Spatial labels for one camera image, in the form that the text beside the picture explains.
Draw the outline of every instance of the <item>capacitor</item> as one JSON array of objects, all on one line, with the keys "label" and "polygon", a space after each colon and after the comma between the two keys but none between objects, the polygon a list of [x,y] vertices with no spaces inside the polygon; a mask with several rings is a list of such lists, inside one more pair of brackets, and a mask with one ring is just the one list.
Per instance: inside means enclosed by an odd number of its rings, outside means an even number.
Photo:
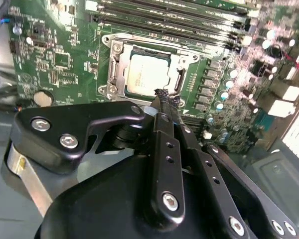
[{"label": "capacitor", "polygon": [[220,133],[223,138],[226,138],[228,135],[228,131],[226,128],[223,128],[222,130],[220,130]]},{"label": "capacitor", "polygon": [[240,126],[239,125],[235,125],[233,127],[233,131],[238,132],[240,130]]},{"label": "capacitor", "polygon": [[261,42],[261,47],[263,48],[263,49],[268,49],[269,47],[270,47],[270,45],[271,45],[271,41],[270,40],[268,40],[268,39],[266,39],[266,40],[263,40],[262,42]]},{"label": "capacitor", "polygon": [[257,113],[259,111],[259,108],[256,107],[253,104],[248,104],[248,107],[251,109],[251,111],[253,112],[253,114]]},{"label": "capacitor", "polygon": [[220,142],[220,143],[224,143],[225,140],[226,140],[226,138],[223,137],[222,135],[220,135],[220,136],[217,137],[217,140],[218,140],[218,142]]},{"label": "capacitor", "polygon": [[206,117],[206,120],[207,120],[208,123],[214,123],[214,118],[213,118],[212,115],[208,115],[208,116]]},{"label": "capacitor", "polygon": [[274,65],[268,65],[267,70],[269,70],[271,73],[276,73],[278,71],[278,67]]},{"label": "capacitor", "polygon": [[224,108],[224,105],[220,101],[215,102],[214,106],[218,110],[222,110]]},{"label": "capacitor", "polygon": [[238,76],[238,71],[234,68],[228,70],[228,75],[231,79],[236,78]]},{"label": "capacitor", "polygon": [[279,41],[282,41],[284,44],[288,45],[289,47],[293,47],[296,44],[296,41],[292,38],[287,37],[280,37]]},{"label": "capacitor", "polygon": [[230,79],[226,79],[224,80],[224,86],[226,86],[226,88],[230,89],[230,88],[233,88],[235,85],[235,83],[230,80]]},{"label": "capacitor", "polygon": [[222,100],[226,100],[229,97],[229,94],[226,91],[220,91],[219,95],[220,95]]},{"label": "capacitor", "polygon": [[275,30],[268,30],[267,33],[266,33],[266,38],[269,39],[269,40],[273,40],[275,39],[276,37],[276,32]]},{"label": "capacitor", "polygon": [[48,91],[38,91],[34,93],[33,100],[40,107],[51,106],[53,95]]},{"label": "capacitor", "polygon": [[252,94],[250,91],[244,89],[243,90],[243,94],[249,99],[251,100],[254,97],[254,94]]},{"label": "capacitor", "polygon": [[20,36],[22,34],[22,29],[21,27],[15,25],[13,28],[12,28],[12,32],[17,35],[17,36]]},{"label": "capacitor", "polygon": [[27,37],[27,38],[25,39],[25,41],[26,41],[29,45],[32,45],[32,39],[31,39],[31,37]]},{"label": "capacitor", "polygon": [[274,75],[269,71],[265,71],[264,76],[267,77],[269,80],[272,80],[274,77]]}]

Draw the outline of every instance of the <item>motherboard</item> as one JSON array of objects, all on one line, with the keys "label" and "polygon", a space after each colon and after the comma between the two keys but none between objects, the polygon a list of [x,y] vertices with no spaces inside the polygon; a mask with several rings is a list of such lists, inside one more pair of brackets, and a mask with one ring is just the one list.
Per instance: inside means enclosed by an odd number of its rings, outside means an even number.
[{"label": "motherboard", "polygon": [[144,107],[166,89],[198,140],[230,152],[295,112],[299,0],[12,0],[8,17],[30,107]]}]

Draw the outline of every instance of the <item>red wire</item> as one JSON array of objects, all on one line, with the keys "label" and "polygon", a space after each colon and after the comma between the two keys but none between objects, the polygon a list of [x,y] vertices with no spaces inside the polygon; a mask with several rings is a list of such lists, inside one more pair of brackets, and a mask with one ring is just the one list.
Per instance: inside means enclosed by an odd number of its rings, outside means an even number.
[{"label": "red wire", "polygon": [[297,61],[295,61],[290,55],[288,55],[287,53],[284,52],[285,57],[290,60],[293,61],[296,65],[296,68],[299,70],[299,63]]}]

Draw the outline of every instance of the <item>chip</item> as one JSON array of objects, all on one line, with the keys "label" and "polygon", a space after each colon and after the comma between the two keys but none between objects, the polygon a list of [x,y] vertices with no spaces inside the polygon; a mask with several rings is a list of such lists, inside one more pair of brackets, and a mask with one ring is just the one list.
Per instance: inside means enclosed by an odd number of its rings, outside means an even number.
[{"label": "chip", "polygon": [[203,88],[200,89],[200,93],[201,93],[202,95],[206,95],[206,96],[208,96],[208,95],[210,94],[210,89],[209,89],[209,88],[205,88],[205,87],[203,87]]},{"label": "chip", "polygon": [[204,111],[206,109],[206,105],[196,104],[195,109],[200,110],[200,111]]},{"label": "chip", "polygon": [[168,61],[164,59],[133,55],[126,72],[128,92],[155,97],[154,90],[165,89],[169,83],[168,70]]},{"label": "chip", "polygon": [[213,86],[214,85],[214,81],[213,80],[205,79],[204,80],[204,85],[206,85],[206,86]]},{"label": "chip", "polygon": [[208,98],[206,96],[200,96],[200,97],[198,97],[198,101],[201,103],[207,103]]},{"label": "chip", "polygon": [[65,54],[55,54],[55,65],[59,67],[69,67],[69,56]]}]

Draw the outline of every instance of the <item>cpu socket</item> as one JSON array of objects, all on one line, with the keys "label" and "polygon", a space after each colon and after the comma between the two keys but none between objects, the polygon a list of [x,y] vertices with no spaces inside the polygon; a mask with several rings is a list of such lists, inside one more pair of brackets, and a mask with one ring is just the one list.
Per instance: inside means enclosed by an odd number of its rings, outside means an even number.
[{"label": "cpu socket", "polygon": [[155,89],[178,95],[189,65],[200,60],[183,45],[149,37],[118,33],[103,36],[102,42],[111,50],[107,85],[98,90],[109,100],[146,106]]}]

